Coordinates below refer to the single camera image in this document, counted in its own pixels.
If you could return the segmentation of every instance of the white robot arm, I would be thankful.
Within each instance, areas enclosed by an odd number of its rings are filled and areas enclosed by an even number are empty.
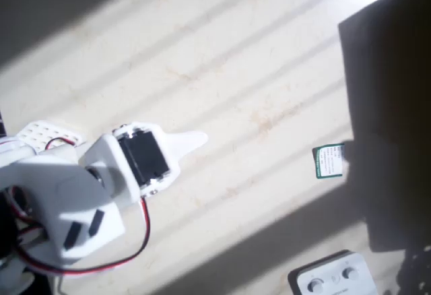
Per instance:
[[[149,236],[144,198],[168,188],[180,174],[180,158],[206,141],[202,132],[166,134],[151,123],[123,125],[93,145],[63,144],[41,152],[37,145],[0,140],[0,189],[15,217],[28,219],[24,231],[39,232],[39,239],[42,235],[41,242],[24,246],[23,230],[17,228],[14,252],[0,262],[0,292],[17,294],[31,284],[31,274],[22,274],[25,266],[45,274],[82,275],[117,267],[139,254]],[[18,192],[24,193],[31,218],[16,204]],[[142,204],[147,225],[138,253],[91,269],[69,268],[124,234],[121,211],[134,203]]]

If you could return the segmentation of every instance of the cable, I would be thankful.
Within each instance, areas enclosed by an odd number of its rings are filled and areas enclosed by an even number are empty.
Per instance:
[[[52,142],[54,142],[55,140],[61,140],[64,141],[65,143],[68,143],[69,145],[75,145],[75,143],[69,139],[63,138],[63,137],[56,137],[56,138],[52,138],[50,141],[48,141],[48,143],[45,146],[45,150],[49,149],[49,146]]]
[[[28,216],[28,214],[20,207],[20,205],[15,200],[14,193],[16,188],[17,188],[16,186],[13,186],[12,188],[6,191],[6,198],[9,201],[9,205],[12,209],[13,214],[17,219],[19,219],[20,221],[23,221],[24,223],[27,223],[27,224],[35,223],[36,221],[33,220],[30,216]]]
[[[138,249],[137,252],[133,253],[132,255],[120,259],[118,261],[113,261],[111,263],[105,263],[103,265],[94,266],[91,268],[85,268],[85,269],[63,269],[60,267],[55,267],[52,265],[49,265],[47,263],[43,263],[42,261],[39,261],[33,257],[31,257],[27,252],[18,244],[18,242],[15,243],[15,251],[20,257],[20,259],[27,264],[29,267],[34,267],[36,270],[44,272],[44,273],[58,273],[61,275],[83,275],[87,273],[96,273],[105,271],[108,269],[112,269],[115,267],[118,267],[119,265],[122,265],[124,263],[129,262],[130,260],[136,258],[147,246],[148,240],[150,239],[150,215],[148,214],[148,208],[147,203],[145,202],[144,198],[141,198],[141,208],[143,211],[143,215],[145,217],[145,223],[147,224],[147,230],[145,231],[145,237],[143,239],[141,247]]]

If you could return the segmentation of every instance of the white table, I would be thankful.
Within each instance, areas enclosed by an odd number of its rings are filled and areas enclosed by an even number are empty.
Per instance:
[[[342,249],[394,289],[403,253],[371,252],[346,175],[317,180],[311,152],[352,139],[337,25],[373,1],[105,0],[4,65],[9,134],[46,119],[88,139],[131,121],[209,135],[149,199],[145,252],[61,292],[147,294],[185,275],[199,294],[290,294],[291,270]],[[138,247],[135,210],[84,263]]]

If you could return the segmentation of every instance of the white plastic part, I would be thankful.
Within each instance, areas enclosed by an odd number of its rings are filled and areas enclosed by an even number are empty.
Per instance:
[[[302,295],[378,295],[368,266],[358,253],[347,253],[300,271],[297,282]]]
[[[105,189],[122,209],[139,201],[139,186],[113,135],[103,135],[83,156],[84,166],[94,168]]]
[[[0,152],[0,168],[16,162],[19,159],[34,156],[34,150],[29,145],[22,145],[11,150]]]
[[[164,175],[163,179],[154,181],[148,186],[140,187],[142,197],[150,197],[167,189],[181,172],[178,161],[183,156],[201,147],[208,141],[208,136],[203,132],[190,131],[186,133],[166,134],[158,125],[138,122],[114,130],[113,135],[119,138],[126,134],[131,135],[137,129],[151,131],[153,133],[166,164],[169,167],[169,172]]]
[[[24,268],[26,266],[18,258],[11,258],[1,267],[0,294],[19,294],[17,291],[22,289],[21,279]]]
[[[10,264],[13,265],[14,269],[16,268],[15,267],[16,265],[20,265],[19,269],[21,271],[23,271],[25,268],[25,265],[20,261],[18,261],[17,259],[14,259],[13,263],[10,263]],[[29,288],[34,281],[34,275],[29,271],[26,271],[25,273],[20,273],[18,271],[11,271],[11,272],[12,273],[8,273],[3,270],[1,271],[0,294],[4,294],[4,295],[21,294],[24,290]]]
[[[31,145],[37,152],[44,150],[48,141],[57,137],[69,139],[77,145],[80,145],[85,141],[82,135],[46,121],[30,122],[20,132],[18,132],[16,136],[20,140]],[[56,140],[51,143],[51,146],[57,147],[62,144],[64,144],[64,142]]]
[[[26,192],[32,215],[48,232],[59,259],[73,263],[125,232],[118,207],[84,168],[54,156],[24,158],[0,168],[0,182]],[[89,235],[96,210],[104,212],[98,232]],[[75,244],[64,247],[72,222],[81,224]]]

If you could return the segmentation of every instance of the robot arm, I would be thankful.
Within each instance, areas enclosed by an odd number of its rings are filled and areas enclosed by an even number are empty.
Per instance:
[[[23,189],[32,219],[47,235],[20,259],[31,266],[29,255],[58,267],[57,273],[67,271],[70,264],[125,233],[121,210],[139,202],[145,207],[143,198],[168,188],[180,174],[180,158],[206,141],[206,134],[198,131],[171,135],[154,124],[131,123],[102,135],[84,152],[84,145],[39,153],[19,145],[4,151],[0,189]],[[149,224],[146,207],[143,210]],[[6,273],[14,270],[20,276],[23,268],[0,265],[0,283]]]

